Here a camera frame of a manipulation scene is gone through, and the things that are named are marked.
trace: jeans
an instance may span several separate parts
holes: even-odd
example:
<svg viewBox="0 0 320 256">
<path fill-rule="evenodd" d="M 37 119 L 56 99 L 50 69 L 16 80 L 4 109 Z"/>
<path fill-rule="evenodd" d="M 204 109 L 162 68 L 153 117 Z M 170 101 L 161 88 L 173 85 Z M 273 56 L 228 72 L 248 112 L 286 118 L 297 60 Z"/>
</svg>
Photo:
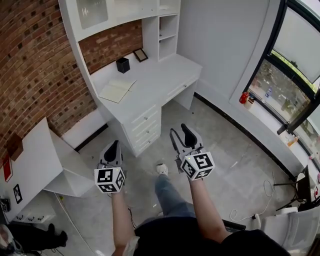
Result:
<svg viewBox="0 0 320 256">
<path fill-rule="evenodd" d="M 141 225 L 166 217 L 196 217 L 194 205 L 185 201 L 165 174 L 160 174 L 155 182 L 155 193 L 160 202 L 163 217 L 151 217 Z"/>
</svg>

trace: concrete floor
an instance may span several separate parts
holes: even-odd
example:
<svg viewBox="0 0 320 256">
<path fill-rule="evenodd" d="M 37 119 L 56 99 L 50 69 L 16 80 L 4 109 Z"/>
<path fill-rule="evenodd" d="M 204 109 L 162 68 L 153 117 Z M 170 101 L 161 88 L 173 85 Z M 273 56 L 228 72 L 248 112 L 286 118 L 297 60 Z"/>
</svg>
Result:
<svg viewBox="0 0 320 256">
<path fill-rule="evenodd" d="M 256 144 L 204 103 L 194 98 L 191 109 L 186 110 L 175 101 L 170 101 L 162 108 L 161 137 L 156 142 L 138 158 L 122 147 L 124 169 L 127 170 L 125 197 L 136 225 L 161 212 L 154 193 L 157 177 L 155 165 L 161 159 L 168 165 L 169 177 L 176 189 L 183 198 L 192 202 L 187 177 L 179 174 L 175 166 L 176 152 L 169 138 L 170 128 L 179 132 L 181 123 L 194 128 L 202 136 L 206 149 L 211 151 L 216 168 L 205 183 L 223 219 L 230 221 L 232 209 L 238 211 L 237 220 L 261 213 L 269 201 L 264 181 L 273 184 L 273 174 L 277 183 L 288 180 L 288 176 Z M 107 129 L 80 151 L 92 172 L 99 161 L 100 151 L 115 139 L 111 130 Z M 68 256 L 91 255 L 55 196 L 52 193 L 50 196 L 57 213 L 53 223 L 69 236 L 67 247 L 60 251 Z M 277 187 L 262 217 L 273 215 L 293 196 L 290 186 Z M 90 248 L 97 255 L 100 252 L 100 255 L 111 255 L 114 251 L 111 199 L 94 187 L 83 198 L 64 196 L 63 204 Z M 251 219 L 239 223 L 247 225 L 248 229 L 252 225 Z"/>
</svg>

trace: sneaker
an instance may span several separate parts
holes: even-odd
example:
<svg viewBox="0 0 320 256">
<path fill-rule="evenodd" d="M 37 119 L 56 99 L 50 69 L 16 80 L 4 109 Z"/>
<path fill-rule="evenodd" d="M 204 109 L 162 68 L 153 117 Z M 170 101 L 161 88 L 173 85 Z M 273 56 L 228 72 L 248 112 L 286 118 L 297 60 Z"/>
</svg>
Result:
<svg viewBox="0 0 320 256">
<path fill-rule="evenodd" d="M 166 166 L 164 163 L 157 164 L 156 171 L 159 175 L 164 174 L 168 176 L 168 166 Z"/>
</svg>

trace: white table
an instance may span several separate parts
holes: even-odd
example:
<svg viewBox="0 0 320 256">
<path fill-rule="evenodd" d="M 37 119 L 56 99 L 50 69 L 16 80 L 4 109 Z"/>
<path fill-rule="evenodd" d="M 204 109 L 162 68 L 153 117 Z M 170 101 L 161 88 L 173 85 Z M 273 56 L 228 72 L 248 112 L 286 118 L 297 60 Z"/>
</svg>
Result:
<svg viewBox="0 0 320 256">
<path fill-rule="evenodd" d="M 126 56 L 130 70 L 122 74 L 113 62 L 91 75 L 98 109 L 133 155 L 140 155 L 161 134 L 161 107 L 174 99 L 190 109 L 202 67 L 173 54 L 164 60 L 138 62 Z M 119 103 L 99 97 L 111 79 L 136 80 Z"/>
<path fill-rule="evenodd" d="M 11 161 L 10 180 L 5 182 L 3 171 L 0 173 L 0 195 L 11 203 L 11 211 L 5 213 L 9 222 L 41 190 L 79 197 L 95 184 L 92 170 L 49 129 L 46 118 L 25 136 L 22 144 L 23 152 L 16 161 Z M 17 184 L 22 195 L 20 203 L 16 202 L 13 190 Z"/>
</svg>

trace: person's arm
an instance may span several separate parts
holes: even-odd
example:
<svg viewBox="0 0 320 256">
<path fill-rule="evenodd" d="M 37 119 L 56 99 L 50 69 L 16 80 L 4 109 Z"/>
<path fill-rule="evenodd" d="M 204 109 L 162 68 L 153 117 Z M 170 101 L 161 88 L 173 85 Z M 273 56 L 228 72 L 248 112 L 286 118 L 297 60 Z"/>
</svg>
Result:
<svg viewBox="0 0 320 256">
<path fill-rule="evenodd" d="M 122 256 L 127 243 L 135 236 L 131 216 L 122 190 L 112 194 L 112 215 L 113 242 L 115 246 L 113 256 Z"/>
<path fill-rule="evenodd" d="M 202 179 L 191 181 L 190 189 L 195 216 L 201 231 L 201 234 L 208 239 L 218 243 L 230 235 L 225 225 L 209 197 L 205 183 Z"/>
</svg>

